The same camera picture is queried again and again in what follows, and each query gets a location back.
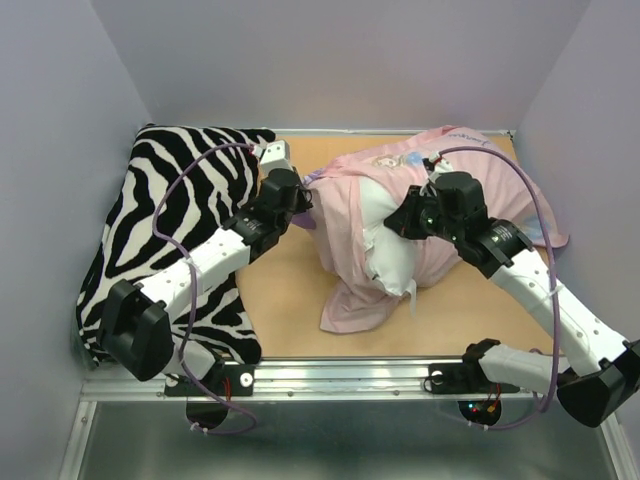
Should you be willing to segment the purple princess pillowcase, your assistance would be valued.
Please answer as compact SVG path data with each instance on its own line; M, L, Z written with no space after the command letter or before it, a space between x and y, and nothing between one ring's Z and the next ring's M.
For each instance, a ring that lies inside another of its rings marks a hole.
M304 179L313 208L294 219L313 238L322 267L338 276L320 320L324 331L348 334L372 330L384 323L401 299L378 290L365 274L359 178L380 183L400 206L412 185L424 185L422 161L445 151L456 170L469 172L483 187L488 213L512 221L538 247L568 243L553 210L538 186L496 158L500 147L482 133L466 127L443 126L407 140L339 156ZM411 241L416 247L414 279L431 287L459 263L453 245L438 238Z

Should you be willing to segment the white pillow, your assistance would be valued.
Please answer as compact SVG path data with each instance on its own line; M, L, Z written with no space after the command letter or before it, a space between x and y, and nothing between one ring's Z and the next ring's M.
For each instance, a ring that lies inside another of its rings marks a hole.
M401 299L408 295L410 312L415 315L416 247L384 225L384 220L399 205L380 183L371 178L359 178L359 191L365 274L387 296Z

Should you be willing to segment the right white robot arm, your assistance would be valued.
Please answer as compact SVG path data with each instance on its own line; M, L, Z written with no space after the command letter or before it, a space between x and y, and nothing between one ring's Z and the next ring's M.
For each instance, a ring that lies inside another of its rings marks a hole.
M444 173L409 188L387 228L408 240L438 238L508 293L553 339L551 355L495 339L470 344L457 364L425 380L433 394L487 393L512 386L557 399L577 422L595 428L639 389L639 344L593 314L511 221L492 218L480 182Z

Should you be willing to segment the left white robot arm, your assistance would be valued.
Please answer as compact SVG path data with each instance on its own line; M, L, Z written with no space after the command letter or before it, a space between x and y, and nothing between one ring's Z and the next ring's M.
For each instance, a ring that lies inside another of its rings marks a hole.
M188 382L199 393L215 392L223 371L200 346L183 347L172 322L220 287L236 271L275 247L292 218L310 209L311 198L295 168L275 168L258 195L200 246L169 267L135 283L122 279L109 290L97 340L137 380L182 370L180 355L196 360Z

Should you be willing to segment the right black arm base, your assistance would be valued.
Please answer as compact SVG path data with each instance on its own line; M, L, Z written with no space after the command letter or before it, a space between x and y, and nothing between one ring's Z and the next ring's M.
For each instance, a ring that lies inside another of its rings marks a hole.
M431 363L422 380L423 390L433 395L471 395L471 400L458 401L467 424L495 428L502 414L502 395L520 391L514 385L490 381L480 367L479 360L500 345L498 340L484 339L470 344L459 363Z

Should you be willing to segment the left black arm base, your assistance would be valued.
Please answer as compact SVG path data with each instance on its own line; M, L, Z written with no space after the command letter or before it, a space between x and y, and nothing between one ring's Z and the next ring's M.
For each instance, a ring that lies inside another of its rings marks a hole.
M186 401L185 416L192 431L214 436L247 433L257 426L257 418L238 401L253 395L255 370L255 365L216 364L200 383L220 397L222 403L184 375L167 376L163 394Z

